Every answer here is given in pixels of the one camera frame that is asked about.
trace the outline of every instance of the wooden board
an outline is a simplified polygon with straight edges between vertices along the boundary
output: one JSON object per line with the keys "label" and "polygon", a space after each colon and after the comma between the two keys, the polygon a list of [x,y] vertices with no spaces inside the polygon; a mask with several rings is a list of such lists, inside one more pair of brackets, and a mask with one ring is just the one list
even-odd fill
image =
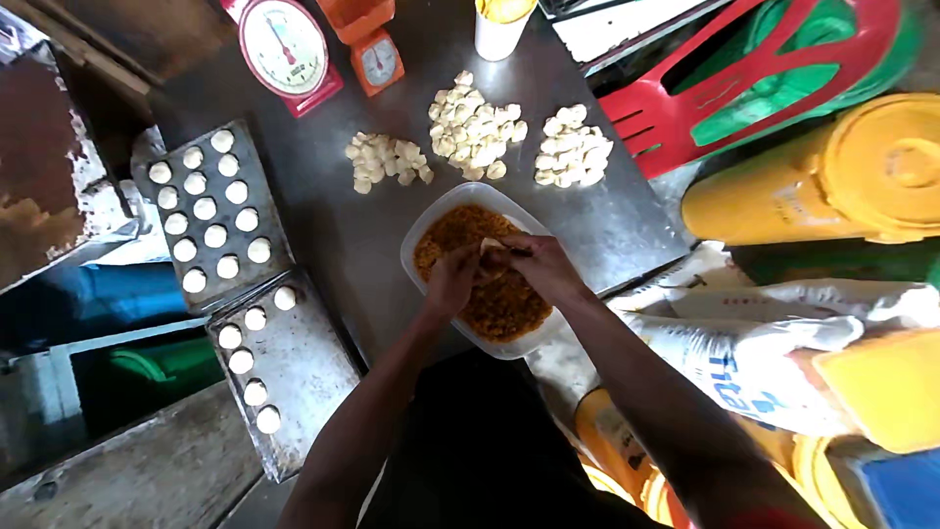
{"label": "wooden board", "polygon": [[161,81],[214,56],[236,36],[234,21],[213,0],[29,1],[58,5],[57,18],[77,21],[91,43],[119,50]]}
{"label": "wooden board", "polygon": [[0,493],[0,520],[11,529],[208,529],[260,476],[219,382]]}

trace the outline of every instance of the person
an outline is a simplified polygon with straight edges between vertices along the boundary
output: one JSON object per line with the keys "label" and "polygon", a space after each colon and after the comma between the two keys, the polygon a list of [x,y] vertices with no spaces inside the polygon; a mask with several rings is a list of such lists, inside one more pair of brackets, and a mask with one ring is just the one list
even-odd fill
{"label": "person", "polygon": [[[695,527],[826,527],[725,411],[591,293],[555,238],[502,242],[525,252],[493,259],[565,316]],[[279,529],[663,527],[590,485],[514,362],[477,350],[422,373],[438,335],[469,300],[479,261],[478,247],[466,247],[434,265],[414,321],[310,447]]]}

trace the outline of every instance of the baking tray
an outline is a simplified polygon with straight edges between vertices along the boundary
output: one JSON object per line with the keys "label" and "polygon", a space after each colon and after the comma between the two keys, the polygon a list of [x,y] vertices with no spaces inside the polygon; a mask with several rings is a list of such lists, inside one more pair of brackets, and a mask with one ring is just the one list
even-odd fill
{"label": "baking tray", "polygon": [[[274,305],[274,292],[281,286],[297,294],[297,305],[286,312]],[[262,330],[244,325],[244,314],[252,307],[261,307],[267,315]],[[244,375],[228,369],[228,358],[237,349],[224,349],[218,343],[219,330],[229,324],[242,330],[239,348],[247,348],[255,357],[254,367]],[[300,471],[313,440],[361,378],[313,283],[295,267],[214,315],[206,330],[265,474],[278,483],[290,478]],[[268,390],[268,400],[259,407],[243,400],[244,387],[253,378]],[[272,435],[255,426],[258,411],[269,404],[281,415],[281,427]]]}
{"label": "baking tray", "polygon": [[[231,152],[239,160],[239,171],[234,177],[223,176],[218,171],[219,158],[223,153],[214,149],[210,143],[212,135],[228,129],[235,136],[235,143]],[[183,153],[190,147],[197,146],[202,149],[202,165],[196,169],[189,169],[182,164]],[[148,176],[149,168],[157,162],[166,162],[172,171],[172,178],[166,184],[156,184]],[[194,171],[200,171],[206,176],[206,191],[200,195],[190,195],[183,190],[183,182]],[[271,189],[264,175],[264,169],[255,150],[255,142],[248,132],[244,120],[234,120],[218,127],[188,143],[150,160],[133,164],[132,175],[141,194],[156,203],[157,194],[161,188],[172,185],[177,188],[179,203],[171,210],[158,206],[161,223],[176,212],[184,213],[189,226],[186,232],[180,235],[171,235],[164,232],[166,243],[172,256],[173,246],[180,239],[190,237],[196,243],[196,257],[188,263],[181,263],[173,259],[177,278],[182,282],[183,275],[192,268],[201,268],[206,274],[206,288],[202,292],[189,293],[183,291],[183,297],[189,305],[190,312],[204,314],[215,311],[234,299],[248,292],[255,285],[272,278],[273,276],[290,269],[293,266],[293,256],[290,253],[287,237],[281,228],[281,221],[271,197]],[[236,180],[244,180],[248,184],[248,200],[242,204],[233,204],[225,196],[226,187]],[[209,220],[199,220],[193,215],[193,205],[203,197],[215,199],[216,213]],[[252,232],[242,232],[235,227],[235,216],[246,207],[258,210],[258,227]],[[212,224],[222,224],[228,231],[227,241],[221,248],[209,248],[203,242],[203,235]],[[266,237],[271,241],[271,258],[263,264],[257,264],[248,259],[246,255],[248,243],[257,237]],[[216,263],[225,255],[237,255],[239,260],[239,273],[233,279],[225,280],[215,272]]]}

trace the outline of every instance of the metal table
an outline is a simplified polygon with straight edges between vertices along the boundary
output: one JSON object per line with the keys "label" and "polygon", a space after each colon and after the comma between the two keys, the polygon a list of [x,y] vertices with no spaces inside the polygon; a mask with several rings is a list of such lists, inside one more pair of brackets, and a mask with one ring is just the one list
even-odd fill
{"label": "metal table", "polygon": [[[399,48],[405,76],[367,98],[355,79],[349,48],[336,39],[316,4],[304,3],[324,29],[331,60],[346,83],[306,116],[296,120],[252,76],[237,42],[152,91],[150,102],[168,149],[226,121],[248,119],[295,257],[310,269],[328,309],[367,361],[394,343],[421,302],[399,261],[403,236],[432,202],[464,182],[431,152],[427,116],[436,90],[453,87],[461,70],[474,74],[474,85],[488,102],[522,106],[529,137],[503,157],[509,172],[493,186],[561,239],[591,289],[617,288],[687,253],[619,143],[599,184],[560,189],[533,180],[541,126],[560,106],[586,104],[586,123],[617,137],[540,12],[533,14],[515,53],[489,63],[474,50],[472,2],[399,2],[385,28]],[[433,183],[402,187],[386,179],[368,195],[354,192],[343,147],[360,130],[416,142],[436,174]],[[438,352],[449,355],[470,346],[451,329]]]}

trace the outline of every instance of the white cup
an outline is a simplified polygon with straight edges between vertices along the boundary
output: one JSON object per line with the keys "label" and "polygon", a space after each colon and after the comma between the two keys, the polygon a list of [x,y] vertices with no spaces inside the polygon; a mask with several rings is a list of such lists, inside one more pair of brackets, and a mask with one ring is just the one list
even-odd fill
{"label": "white cup", "polygon": [[490,61],[503,60],[512,54],[523,35],[525,23],[535,10],[536,2],[525,16],[513,22],[501,24],[484,17],[477,10],[477,34],[474,45],[479,56]]}

